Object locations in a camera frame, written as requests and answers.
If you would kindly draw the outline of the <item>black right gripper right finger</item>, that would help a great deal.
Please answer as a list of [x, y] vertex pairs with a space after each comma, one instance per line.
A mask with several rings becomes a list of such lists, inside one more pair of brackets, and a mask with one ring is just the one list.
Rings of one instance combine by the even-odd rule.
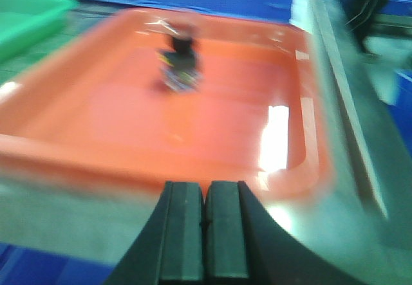
[[213, 181], [205, 211], [206, 284], [361, 284], [284, 230], [244, 181]]

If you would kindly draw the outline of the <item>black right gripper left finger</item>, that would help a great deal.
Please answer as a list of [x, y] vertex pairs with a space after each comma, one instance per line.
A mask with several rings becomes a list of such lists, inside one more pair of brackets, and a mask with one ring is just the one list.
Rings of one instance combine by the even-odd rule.
[[165, 184], [149, 220], [105, 284], [203, 284], [199, 184]]

